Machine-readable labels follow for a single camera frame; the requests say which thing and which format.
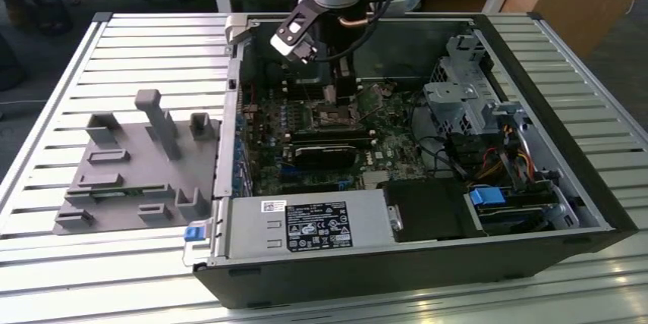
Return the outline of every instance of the blue drive latch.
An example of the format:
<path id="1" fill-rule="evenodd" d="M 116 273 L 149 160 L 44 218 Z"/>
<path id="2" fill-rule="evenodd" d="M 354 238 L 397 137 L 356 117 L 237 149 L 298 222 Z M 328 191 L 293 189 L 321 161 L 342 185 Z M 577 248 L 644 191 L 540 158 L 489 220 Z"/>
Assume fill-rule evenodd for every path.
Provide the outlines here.
<path id="1" fill-rule="evenodd" d="M 185 242 L 197 242 L 204 241 L 206 233 L 206 228 L 204 226 L 198 227 L 186 227 L 184 230 L 184 241 Z"/>
<path id="2" fill-rule="evenodd" d="M 473 205 L 494 205 L 506 202 L 498 187 L 476 187 L 469 192 L 469 199 L 473 201 Z"/>

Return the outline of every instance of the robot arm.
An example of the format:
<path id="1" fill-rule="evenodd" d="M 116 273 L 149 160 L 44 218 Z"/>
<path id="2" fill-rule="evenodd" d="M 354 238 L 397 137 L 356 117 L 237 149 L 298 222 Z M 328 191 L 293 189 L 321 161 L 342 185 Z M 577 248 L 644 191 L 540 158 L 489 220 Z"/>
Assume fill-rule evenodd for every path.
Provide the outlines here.
<path id="1" fill-rule="evenodd" d="M 349 58 L 370 37 L 380 17 L 404 14 L 418 1 L 302 0 L 280 25 L 270 44 L 292 61 L 337 62 Z"/>

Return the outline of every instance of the metal bracket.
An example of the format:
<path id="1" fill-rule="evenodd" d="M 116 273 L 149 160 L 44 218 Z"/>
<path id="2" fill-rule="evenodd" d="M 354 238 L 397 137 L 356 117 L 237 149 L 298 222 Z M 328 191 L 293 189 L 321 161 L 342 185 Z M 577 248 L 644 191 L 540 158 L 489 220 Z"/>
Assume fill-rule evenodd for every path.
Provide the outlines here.
<path id="1" fill-rule="evenodd" d="M 225 40 L 229 45 L 236 45 L 250 35 L 250 28 L 258 26 L 258 23 L 249 22 L 246 14 L 232 14 L 225 20 Z"/>

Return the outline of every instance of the warning sticker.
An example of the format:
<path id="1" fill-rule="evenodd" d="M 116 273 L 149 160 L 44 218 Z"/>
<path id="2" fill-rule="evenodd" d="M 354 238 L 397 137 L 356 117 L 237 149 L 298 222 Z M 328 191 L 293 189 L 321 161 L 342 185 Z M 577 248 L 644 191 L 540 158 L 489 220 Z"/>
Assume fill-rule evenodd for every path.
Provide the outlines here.
<path id="1" fill-rule="evenodd" d="M 290 252 L 353 247 L 346 202 L 286 205 L 285 233 Z"/>
<path id="2" fill-rule="evenodd" d="M 285 210 L 285 200 L 261 201 L 261 212 L 282 212 Z"/>

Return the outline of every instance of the metal slat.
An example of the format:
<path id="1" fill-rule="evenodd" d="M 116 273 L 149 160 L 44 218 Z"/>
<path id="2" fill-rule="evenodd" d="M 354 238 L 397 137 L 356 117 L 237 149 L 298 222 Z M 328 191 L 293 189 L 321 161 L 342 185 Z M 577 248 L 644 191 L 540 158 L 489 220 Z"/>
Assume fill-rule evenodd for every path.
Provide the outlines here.
<path id="1" fill-rule="evenodd" d="M 224 26 L 224 17 L 156 17 L 156 18 L 112 18 L 108 27 L 202 27 Z"/>
<path id="2" fill-rule="evenodd" d="M 648 187 L 614 189 L 613 193 L 617 199 L 634 199 L 638 197 L 645 197 L 648 199 Z"/>
<path id="3" fill-rule="evenodd" d="M 113 37 L 101 38 L 97 49 L 106 47 L 226 46 L 222 36 Z"/>
<path id="4" fill-rule="evenodd" d="M 585 154 L 593 153 L 612 153 L 644 150 L 638 143 L 613 143 L 613 144 L 594 144 L 580 146 Z"/>
<path id="5" fill-rule="evenodd" d="M 154 81 L 224 80 L 225 68 L 194 68 L 186 70 L 126 70 L 84 72 L 78 84 L 141 83 Z"/>
<path id="6" fill-rule="evenodd" d="M 210 304 L 217 307 L 212 293 L 193 278 L 100 285 L 94 288 L 0 297 L 0 307 L 24 308 L 29 307 L 25 305 L 33 305 L 30 307 L 38 308 L 37 310 L 4 310 L 2 320 L 8 322 L 30 322 L 98 314 L 108 316 L 133 310 L 166 309 L 197 304 Z M 220 318 L 224 319 L 228 313 L 229 310 L 221 308 Z"/>
<path id="7" fill-rule="evenodd" d="M 640 170 L 604 171 L 600 172 L 600 177 L 604 178 L 605 184 L 610 188 L 648 186 L 648 168 Z"/>
<path id="8" fill-rule="evenodd" d="M 548 42 L 549 39 L 542 33 L 502 33 L 505 42 Z"/>
<path id="9" fill-rule="evenodd" d="M 573 138 L 614 137 L 629 135 L 629 129 L 616 121 L 565 125 Z"/>
<path id="10" fill-rule="evenodd" d="M 80 249 L 84 244 L 101 244 L 106 242 L 128 243 L 137 240 L 152 241 L 169 237 L 182 237 L 184 227 L 137 229 L 134 231 L 109 231 L 93 234 L 73 235 L 45 235 L 41 237 L 21 237 L 0 240 L 0 249 L 4 250 L 28 250 L 32 248 L 62 247 L 78 245 Z"/>
<path id="11" fill-rule="evenodd" d="M 517 96 L 510 96 L 512 101 L 518 100 Z M 574 96 L 546 96 L 546 102 L 554 111 L 576 109 L 600 109 L 605 107 L 605 102 L 596 95 Z"/>
<path id="12" fill-rule="evenodd" d="M 494 24 L 500 33 L 541 33 L 534 24 Z"/>
<path id="13" fill-rule="evenodd" d="M 49 234 L 53 228 L 56 212 L 24 212 L 10 214 L 0 237 L 10 234 Z"/>
<path id="14" fill-rule="evenodd" d="M 85 131 L 50 131 L 44 135 L 46 147 L 85 147 L 90 136 Z"/>
<path id="15" fill-rule="evenodd" d="M 161 70 L 165 68 L 226 68 L 229 60 L 224 57 L 189 58 L 132 58 L 90 60 L 86 71 Z"/>
<path id="16" fill-rule="evenodd" d="M 138 90 L 157 89 L 164 96 L 194 93 L 224 93 L 226 82 L 224 81 L 185 81 L 182 83 L 101 83 L 74 87 L 72 97 L 92 96 L 134 96 Z"/>
<path id="17" fill-rule="evenodd" d="M 513 51 L 516 55 L 517 55 L 516 51 L 532 51 L 532 52 L 554 51 L 556 52 L 556 47 L 548 42 L 510 42 L 508 44 L 508 48 Z"/>
<path id="18" fill-rule="evenodd" d="M 541 51 L 529 50 L 529 51 L 514 51 L 513 55 L 520 62 L 522 61 L 565 61 L 565 57 L 557 53 L 556 50 L 553 51 Z"/>
<path id="19" fill-rule="evenodd" d="M 508 83 L 506 78 L 500 72 L 493 72 L 494 78 L 500 83 Z M 554 83 L 584 83 L 585 81 L 576 72 L 529 72 L 528 76 L 536 84 Z"/>
<path id="20" fill-rule="evenodd" d="M 106 256 L 113 254 L 133 254 L 180 250 L 184 247 L 181 237 L 134 240 L 125 242 L 100 242 L 94 244 L 69 245 L 58 247 L 30 248 L 22 250 L 0 250 L 0 262 L 16 264 L 20 262 L 42 262 L 57 258 Z"/>
<path id="21" fill-rule="evenodd" d="M 618 144 L 618 143 L 637 143 L 637 140 L 632 136 L 620 136 L 620 137 L 597 137 L 597 138 L 585 138 L 576 140 L 576 143 L 582 148 L 585 146 L 604 146 L 609 144 Z"/>
<path id="22" fill-rule="evenodd" d="M 520 62 L 526 72 L 570 72 L 574 70 L 573 66 L 566 62 L 560 61 L 536 61 Z"/>
<path id="23" fill-rule="evenodd" d="M 617 118 L 616 113 L 608 108 L 557 110 L 556 115 L 562 123 L 614 121 Z"/>
<path id="24" fill-rule="evenodd" d="M 149 58 L 149 57 L 189 57 L 189 56 L 224 56 L 224 46 L 193 47 L 117 47 L 113 49 L 96 49 L 92 58 Z"/>
<path id="25" fill-rule="evenodd" d="M 114 267 L 128 267 L 128 269 L 113 269 Z M 46 271 L 54 272 L 56 275 L 38 275 L 38 272 Z M 0 269 L 0 281 L 2 282 L 0 294 L 12 291 L 73 287 L 90 283 L 186 276 L 190 273 L 192 268 L 182 264 L 181 250 L 48 261 Z M 13 277 L 20 277 L 20 280 L 12 280 Z"/>
<path id="26" fill-rule="evenodd" d="M 222 105 L 225 97 L 222 94 L 178 96 L 168 95 L 160 100 L 162 109 L 180 108 L 206 108 Z M 134 111 L 132 97 L 97 98 L 97 99 L 70 99 L 65 102 L 62 111 L 68 113 L 78 112 L 125 112 Z"/>
<path id="27" fill-rule="evenodd" d="M 34 154 L 36 167 L 77 164 L 84 152 L 85 147 L 45 149 Z"/>
<path id="28" fill-rule="evenodd" d="M 66 190 L 64 187 L 42 190 L 22 190 L 10 198 L 10 206 L 13 209 L 56 208 L 62 204 Z"/>
<path id="29" fill-rule="evenodd" d="M 222 13 L 114 13 L 113 18 L 226 18 Z"/>
<path id="30" fill-rule="evenodd" d="M 210 118 L 217 120 L 222 117 L 222 109 L 188 109 L 188 110 L 170 110 L 170 117 L 174 121 L 188 121 L 193 113 L 208 113 Z M 144 112 L 116 112 L 112 113 L 116 120 L 124 123 L 148 123 L 149 120 L 145 117 Z M 52 126 L 58 129 L 65 128 L 84 128 L 88 125 L 92 114 L 68 114 L 61 115 L 54 121 Z"/>
<path id="31" fill-rule="evenodd" d="M 594 166 L 596 170 L 606 170 L 612 168 L 648 168 L 648 153 L 609 153 L 604 155 L 588 156 L 589 162 Z"/>
<path id="32" fill-rule="evenodd" d="M 489 17 L 492 24 L 530 24 L 533 25 L 533 20 L 524 16 L 509 16 L 509 15 L 494 15 Z"/>
<path id="33" fill-rule="evenodd" d="M 106 28 L 104 37 L 142 36 L 224 36 L 222 27 L 114 27 Z"/>
<path id="34" fill-rule="evenodd" d="M 506 95 L 516 95 L 513 88 L 508 84 L 501 84 L 502 91 Z M 574 95 L 590 95 L 593 90 L 584 83 L 558 83 L 552 85 L 537 85 L 542 96 L 574 96 Z"/>
<path id="35" fill-rule="evenodd" d="M 26 186 L 46 187 L 52 185 L 66 185 L 72 182 L 77 167 L 37 168 L 29 174 Z"/>

